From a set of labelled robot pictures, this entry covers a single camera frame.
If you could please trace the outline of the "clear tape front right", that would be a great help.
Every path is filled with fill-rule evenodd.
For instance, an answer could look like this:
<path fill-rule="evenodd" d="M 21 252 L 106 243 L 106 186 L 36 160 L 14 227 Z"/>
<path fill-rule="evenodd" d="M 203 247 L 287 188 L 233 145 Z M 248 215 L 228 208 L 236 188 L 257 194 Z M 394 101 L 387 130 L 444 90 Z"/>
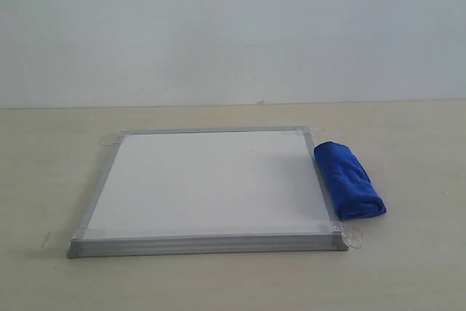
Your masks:
<path fill-rule="evenodd" d="M 361 249 L 362 247 L 362 233 L 339 221 L 321 224 L 319 230 L 330 237 L 332 250 L 348 251 L 351 248 Z"/>

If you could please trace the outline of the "clear tape back right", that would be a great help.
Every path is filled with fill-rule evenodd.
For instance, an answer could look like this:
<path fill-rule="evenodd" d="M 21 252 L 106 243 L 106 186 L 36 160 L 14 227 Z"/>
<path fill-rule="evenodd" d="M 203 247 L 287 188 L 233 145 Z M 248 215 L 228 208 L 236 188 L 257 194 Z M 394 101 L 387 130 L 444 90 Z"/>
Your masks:
<path fill-rule="evenodd" d="M 284 135 L 308 135 L 312 140 L 318 141 L 325 134 L 324 127 L 310 128 L 307 126 L 295 126 L 284 128 L 280 131 Z"/>

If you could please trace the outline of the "blue cloth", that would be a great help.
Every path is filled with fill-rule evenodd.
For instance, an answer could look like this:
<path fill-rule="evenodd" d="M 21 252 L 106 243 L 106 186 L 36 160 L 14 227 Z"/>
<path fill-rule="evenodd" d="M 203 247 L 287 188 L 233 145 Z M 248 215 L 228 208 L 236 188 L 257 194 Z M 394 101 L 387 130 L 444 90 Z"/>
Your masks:
<path fill-rule="evenodd" d="M 369 219 L 387 212 L 383 199 L 348 146 L 327 141 L 314 148 L 314 156 L 340 220 Z"/>

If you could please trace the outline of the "clear tape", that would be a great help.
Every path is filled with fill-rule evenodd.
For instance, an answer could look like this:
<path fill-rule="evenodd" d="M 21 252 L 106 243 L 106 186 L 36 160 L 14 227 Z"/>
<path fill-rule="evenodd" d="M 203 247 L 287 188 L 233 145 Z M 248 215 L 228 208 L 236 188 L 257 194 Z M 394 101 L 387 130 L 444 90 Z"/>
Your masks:
<path fill-rule="evenodd" d="M 310 128 L 307 126 L 295 126 L 284 128 L 280 131 L 284 135 L 308 135 L 312 140 L 318 141 L 325 134 L 324 127 Z"/>
<path fill-rule="evenodd" d="M 319 230 L 330 237 L 332 250 L 348 251 L 351 248 L 361 249 L 362 247 L 362 233 L 339 221 L 321 224 Z"/>

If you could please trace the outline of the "white board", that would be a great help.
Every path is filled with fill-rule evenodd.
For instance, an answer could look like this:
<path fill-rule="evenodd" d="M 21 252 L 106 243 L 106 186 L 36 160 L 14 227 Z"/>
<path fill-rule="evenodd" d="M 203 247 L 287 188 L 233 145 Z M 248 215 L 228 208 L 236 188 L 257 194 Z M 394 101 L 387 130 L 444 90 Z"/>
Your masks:
<path fill-rule="evenodd" d="M 303 126 L 117 133 L 66 255 L 347 251 L 313 149 Z"/>

